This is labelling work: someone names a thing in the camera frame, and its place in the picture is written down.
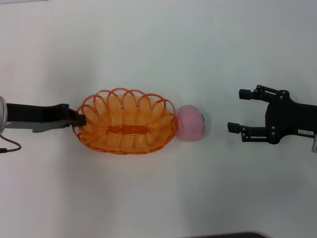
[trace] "sticker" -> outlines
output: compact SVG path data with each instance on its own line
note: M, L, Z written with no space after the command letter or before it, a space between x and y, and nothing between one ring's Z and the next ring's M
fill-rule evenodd
M298 130L298 133L303 135L314 135L314 132L308 130Z

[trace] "cable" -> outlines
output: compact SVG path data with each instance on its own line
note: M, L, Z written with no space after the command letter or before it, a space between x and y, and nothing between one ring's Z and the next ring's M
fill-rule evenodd
M18 146L18 148L10 149L10 150L5 149L5 148L0 148L0 153L14 152L14 151L18 151L22 148L22 146L19 143L15 142L13 140L9 140L9 139L5 138L3 135L0 135L0 138Z

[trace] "orange basket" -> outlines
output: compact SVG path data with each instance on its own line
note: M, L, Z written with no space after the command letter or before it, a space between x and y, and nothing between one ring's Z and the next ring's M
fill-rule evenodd
M100 152L154 152L171 141L178 126L169 100L139 90L99 91L86 98L77 111L86 115L87 125L73 127L74 133L84 145Z

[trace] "wicker basket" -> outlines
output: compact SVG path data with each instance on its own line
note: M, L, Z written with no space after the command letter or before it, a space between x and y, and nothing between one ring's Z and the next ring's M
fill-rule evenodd
M173 112L167 109L168 103ZM102 90L86 98L77 111L87 121L86 126L73 127L78 139L93 150L114 154L159 150L174 137L178 126L169 100L139 90Z

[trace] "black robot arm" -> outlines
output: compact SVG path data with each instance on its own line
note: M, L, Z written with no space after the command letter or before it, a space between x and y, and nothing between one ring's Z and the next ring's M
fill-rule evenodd
M265 114L265 127L248 127L228 123L228 130L241 133L243 142L268 142L277 144L287 135L316 138L317 106L295 103L286 90L274 90L258 85L251 90L241 89L240 99L262 100L269 105ZM314 143L313 151L317 152Z
M68 104L50 107L38 107L6 103L0 96L0 138L15 144L17 148L0 148L0 153L21 149L21 145L2 135L5 128L31 129L33 132L44 132L68 126L86 125L86 116L69 108Z

